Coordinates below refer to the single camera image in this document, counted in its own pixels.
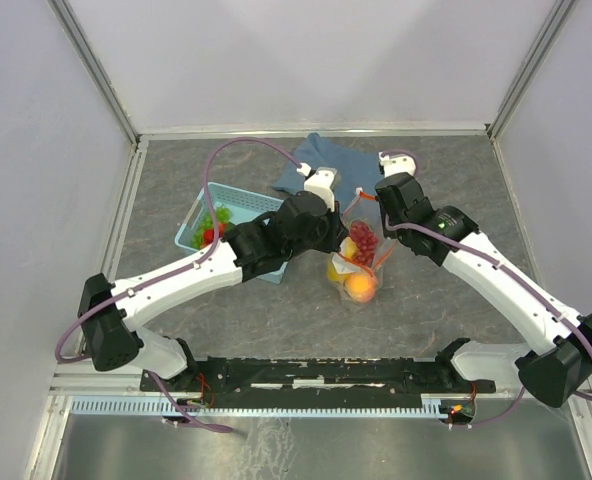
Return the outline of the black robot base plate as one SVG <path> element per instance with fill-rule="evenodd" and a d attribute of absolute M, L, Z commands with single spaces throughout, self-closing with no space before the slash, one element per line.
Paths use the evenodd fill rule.
<path fill-rule="evenodd" d="M 421 397 L 491 394 L 490 379 L 466 380 L 438 357 L 270 360 L 210 357 L 163 386 L 208 407 L 251 409 L 416 408 Z"/>

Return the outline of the yellow toy pear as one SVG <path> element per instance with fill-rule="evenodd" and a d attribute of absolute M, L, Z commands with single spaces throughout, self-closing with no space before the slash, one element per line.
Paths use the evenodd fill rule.
<path fill-rule="evenodd" d="M 338 255 L 341 259 L 351 262 L 359 252 L 359 248 L 350 236 L 346 237 L 341 243 Z"/>

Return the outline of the clear zip bag orange zipper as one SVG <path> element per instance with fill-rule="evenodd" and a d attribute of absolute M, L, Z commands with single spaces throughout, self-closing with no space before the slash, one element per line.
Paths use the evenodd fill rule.
<path fill-rule="evenodd" d="M 343 211 L 341 220 L 347 227 L 348 231 L 350 225 L 354 220 L 361 220 L 367 223 L 378 236 L 380 243 L 376 249 L 375 258 L 370 267 L 356 263 L 355 261 L 345 261 L 340 258 L 338 252 L 330 254 L 328 260 L 332 260 L 337 271 L 341 274 L 361 272 L 371 275 L 377 279 L 378 289 L 382 286 L 383 268 L 386 260 L 390 257 L 394 249 L 394 241 L 384 236 L 380 208 L 375 196 L 368 195 L 360 187 L 355 191 L 354 199 L 349 206 Z M 366 303 L 358 303 L 349 298 L 345 293 L 343 285 L 335 283 L 331 284 L 337 289 L 341 298 L 346 302 L 351 302 L 354 305 L 363 305 Z"/>

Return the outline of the light blue plastic basket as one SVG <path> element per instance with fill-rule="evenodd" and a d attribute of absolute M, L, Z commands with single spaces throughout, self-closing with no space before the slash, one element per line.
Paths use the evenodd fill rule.
<path fill-rule="evenodd" d="M 282 199 L 216 182 L 209 183 L 209 192 L 215 209 L 218 206 L 225 206 L 232 212 L 231 223 L 234 225 L 250 222 L 263 213 L 276 211 L 283 203 Z M 191 246 L 191 236 L 199 221 L 207 213 L 209 211 L 204 198 L 204 190 L 201 189 L 184 220 L 180 223 L 174 240 L 175 245 L 187 255 L 199 250 Z"/>

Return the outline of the orange-red toy peach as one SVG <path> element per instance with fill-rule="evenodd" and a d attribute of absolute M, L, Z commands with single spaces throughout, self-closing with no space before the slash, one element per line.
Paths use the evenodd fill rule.
<path fill-rule="evenodd" d="M 349 298 L 358 303 L 371 301 L 376 294 L 377 286 L 378 282 L 375 277 L 361 272 L 349 274 L 343 285 Z"/>

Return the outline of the yellow toy starfruit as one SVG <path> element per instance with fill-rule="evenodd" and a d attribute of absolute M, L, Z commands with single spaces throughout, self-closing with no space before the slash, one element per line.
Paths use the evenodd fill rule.
<path fill-rule="evenodd" d="M 332 260 L 329 260 L 327 262 L 326 274 L 327 274 L 327 278 L 330 282 L 338 284 L 338 285 L 343 285 L 346 278 L 347 278 L 347 274 L 341 274 L 337 271 Z"/>

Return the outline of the green toy grapes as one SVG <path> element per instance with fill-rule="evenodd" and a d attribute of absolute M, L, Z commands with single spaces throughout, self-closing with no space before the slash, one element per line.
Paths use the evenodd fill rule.
<path fill-rule="evenodd" d="M 217 229 L 220 224 L 225 225 L 225 231 L 231 223 L 232 212 L 225 206 L 218 206 L 215 209 L 216 219 L 214 222 L 211 215 L 207 213 L 202 220 L 199 221 L 198 226 L 195 228 L 194 233 L 191 236 L 191 246 L 195 249 L 200 248 L 201 239 L 203 232 L 208 228 Z"/>

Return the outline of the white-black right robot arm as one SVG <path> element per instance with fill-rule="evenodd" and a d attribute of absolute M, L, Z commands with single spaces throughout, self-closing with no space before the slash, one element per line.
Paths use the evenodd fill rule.
<path fill-rule="evenodd" d="M 455 206 L 434 208 L 416 178 L 391 173 L 376 186 L 386 237 L 463 280 L 520 333 L 526 350 L 472 362 L 451 356 L 434 368 L 443 389 L 457 391 L 478 367 L 509 373 L 534 398 L 550 407 L 570 396 L 588 399 L 582 385 L 592 376 L 592 313 L 583 315 L 558 301 L 513 265 L 478 224 Z"/>

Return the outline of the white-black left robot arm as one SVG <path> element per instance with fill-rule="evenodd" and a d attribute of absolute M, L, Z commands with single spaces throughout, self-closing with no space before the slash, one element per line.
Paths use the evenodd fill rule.
<path fill-rule="evenodd" d="M 205 249 L 157 270 L 114 283 L 94 275 L 85 281 L 78 312 L 86 355 L 99 372 L 134 365 L 174 389 L 188 389 L 197 366 L 187 343 L 150 331 L 150 320 L 277 271 L 304 252 L 337 252 L 347 235 L 336 201 L 301 191 L 278 210 L 228 227 Z"/>

